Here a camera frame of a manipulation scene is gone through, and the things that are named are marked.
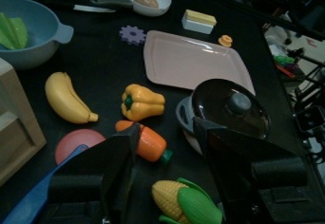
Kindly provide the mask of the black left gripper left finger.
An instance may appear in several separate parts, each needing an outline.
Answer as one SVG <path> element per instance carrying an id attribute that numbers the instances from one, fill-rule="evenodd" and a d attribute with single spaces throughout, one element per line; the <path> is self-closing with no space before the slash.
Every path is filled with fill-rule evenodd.
<path id="1" fill-rule="evenodd" d="M 139 124 L 73 157 L 50 178 L 41 224 L 124 224 Z"/>

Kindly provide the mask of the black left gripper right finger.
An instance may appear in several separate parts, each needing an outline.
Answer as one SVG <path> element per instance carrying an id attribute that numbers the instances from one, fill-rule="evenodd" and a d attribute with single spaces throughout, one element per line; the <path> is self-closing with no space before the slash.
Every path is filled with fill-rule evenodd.
<path id="1" fill-rule="evenodd" d="M 325 197 L 295 154 L 200 118 L 192 127 L 227 224 L 325 224 Z"/>

